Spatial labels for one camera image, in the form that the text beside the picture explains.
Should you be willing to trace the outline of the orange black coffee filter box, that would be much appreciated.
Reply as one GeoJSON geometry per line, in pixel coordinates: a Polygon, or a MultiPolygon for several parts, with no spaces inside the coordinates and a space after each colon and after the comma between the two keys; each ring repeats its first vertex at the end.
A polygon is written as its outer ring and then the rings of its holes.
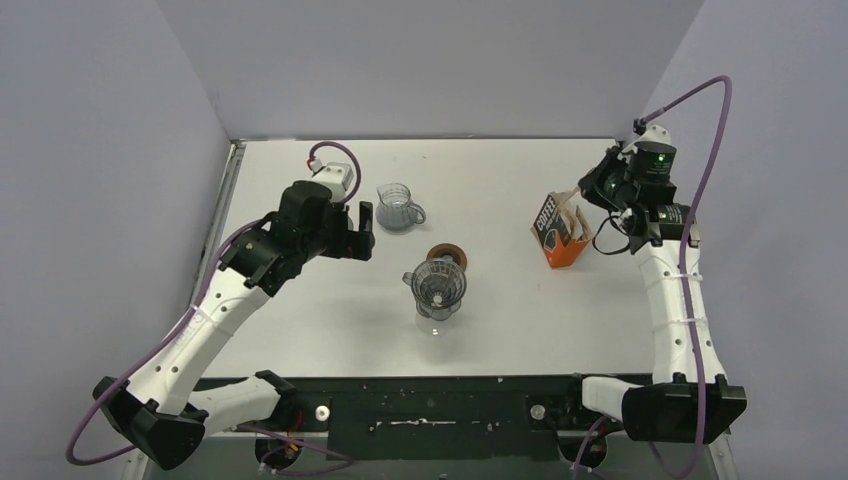
{"type": "Polygon", "coordinates": [[[573,265],[594,238],[580,199],[579,188],[550,192],[533,221],[532,232],[551,269],[573,265]]]}

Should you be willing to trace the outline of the clear plastic coffee dripper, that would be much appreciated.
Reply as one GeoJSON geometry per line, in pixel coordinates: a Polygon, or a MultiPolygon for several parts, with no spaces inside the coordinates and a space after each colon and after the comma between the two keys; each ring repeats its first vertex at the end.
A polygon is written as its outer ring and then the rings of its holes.
{"type": "Polygon", "coordinates": [[[456,313],[467,291],[464,270],[452,260],[428,259],[402,281],[413,295],[417,312],[424,318],[443,322],[456,313]]]}

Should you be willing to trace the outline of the clear glass carafe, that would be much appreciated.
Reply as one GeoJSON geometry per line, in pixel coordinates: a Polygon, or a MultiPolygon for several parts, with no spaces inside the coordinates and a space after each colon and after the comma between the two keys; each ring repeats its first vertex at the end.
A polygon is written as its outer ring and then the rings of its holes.
{"type": "Polygon", "coordinates": [[[430,338],[443,338],[450,335],[457,325],[457,316],[453,315],[447,319],[436,320],[425,317],[419,311],[415,315],[415,326],[425,336],[430,338]]]}

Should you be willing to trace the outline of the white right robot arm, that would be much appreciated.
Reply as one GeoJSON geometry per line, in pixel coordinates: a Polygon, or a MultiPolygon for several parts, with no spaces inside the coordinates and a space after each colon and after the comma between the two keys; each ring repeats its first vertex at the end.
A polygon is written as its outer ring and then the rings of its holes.
{"type": "Polygon", "coordinates": [[[677,150],[657,141],[608,148],[578,182],[627,236],[652,321],[654,365],[646,385],[605,376],[582,380],[581,400],[618,422],[630,439],[709,444],[747,407],[715,351],[703,305],[700,238],[690,206],[675,202],[677,150]]]}

